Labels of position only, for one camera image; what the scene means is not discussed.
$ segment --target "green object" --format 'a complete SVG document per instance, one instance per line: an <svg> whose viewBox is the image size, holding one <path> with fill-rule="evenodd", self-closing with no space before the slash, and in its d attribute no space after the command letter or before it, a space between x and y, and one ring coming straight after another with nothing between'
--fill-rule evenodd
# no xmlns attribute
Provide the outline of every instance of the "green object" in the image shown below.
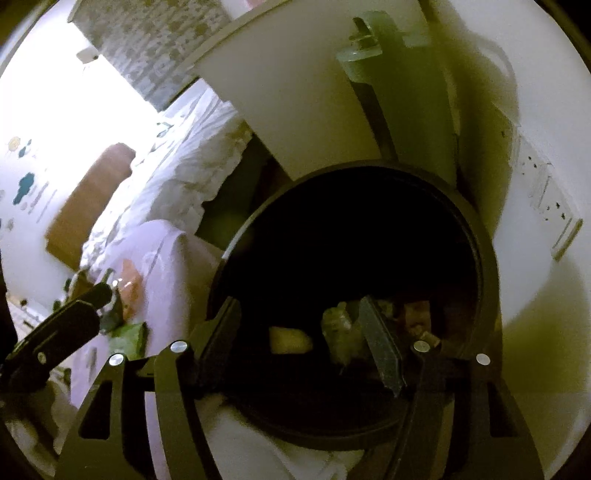
<svg viewBox="0 0 591 480"><path fill-rule="evenodd" d="M145 323L118 327L108 334L109 355L122 353L128 360L139 360L144 357L147 336L148 328Z"/></svg>
<svg viewBox="0 0 591 480"><path fill-rule="evenodd" d="M403 33L386 12L365 12L353 21L358 33L337 59L358 97L358 85L374 90L398 161L455 187L457 139L447 84L428 31ZM366 113L375 110L364 100ZM378 140L376 120L368 120Z"/></svg>

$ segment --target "circular opening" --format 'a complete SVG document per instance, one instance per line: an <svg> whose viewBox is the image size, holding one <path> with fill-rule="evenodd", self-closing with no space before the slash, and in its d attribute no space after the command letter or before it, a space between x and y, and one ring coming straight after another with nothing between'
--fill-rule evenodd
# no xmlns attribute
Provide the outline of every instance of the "circular opening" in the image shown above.
<svg viewBox="0 0 591 480"><path fill-rule="evenodd" d="M212 293L242 305L227 391L242 411L282 432L353 438L388 429L408 405L379 382L339 375L320 321L365 295L429 300L432 331L460 345L474 322L480 262L458 209L413 175L345 168L285 192L242 232ZM268 328L301 329L305 355L272 355Z"/></svg>

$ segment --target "white panel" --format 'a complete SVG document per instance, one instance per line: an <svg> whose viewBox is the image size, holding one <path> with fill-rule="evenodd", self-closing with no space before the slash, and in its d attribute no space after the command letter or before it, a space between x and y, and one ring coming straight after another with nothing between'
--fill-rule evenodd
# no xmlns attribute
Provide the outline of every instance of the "white panel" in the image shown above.
<svg viewBox="0 0 591 480"><path fill-rule="evenodd" d="M198 71L231 100L292 178L379 150L336 52L355 32L345 5L296 0L220 42Z"/></svg>

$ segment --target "orange object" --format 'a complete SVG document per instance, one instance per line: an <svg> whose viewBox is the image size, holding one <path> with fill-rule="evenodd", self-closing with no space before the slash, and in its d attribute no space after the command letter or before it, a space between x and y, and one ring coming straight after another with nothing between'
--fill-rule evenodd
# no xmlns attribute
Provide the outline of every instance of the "orange object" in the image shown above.
<svg viewBox="0 0 591 480"><path fill-rule="evenodd" d="M123 260L123 269L117 286L123 302L123 320L127 321L139 310L144 298L142 275L127 258Z"/></svg>

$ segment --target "blue wall sticker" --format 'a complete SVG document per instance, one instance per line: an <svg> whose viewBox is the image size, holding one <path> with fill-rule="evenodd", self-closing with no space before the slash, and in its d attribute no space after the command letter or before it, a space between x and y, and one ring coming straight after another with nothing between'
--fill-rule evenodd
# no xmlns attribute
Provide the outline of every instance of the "blue wall sticker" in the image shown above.
<svg viewBox="0 0 591 480"><path fill-rule="evenodd" d="M27 144L22 147L18 152L18 158L23 158L31 149L31 140L27 142Z"/></svg>
<svg viewBox="0 0 591 480"><path fill-rule="evenodd" d="M33 183L35 183L35 174L31 172L27 173L18 181L18 193L12 201L13 205L21 203L22 198L31 190Z"/></svg>

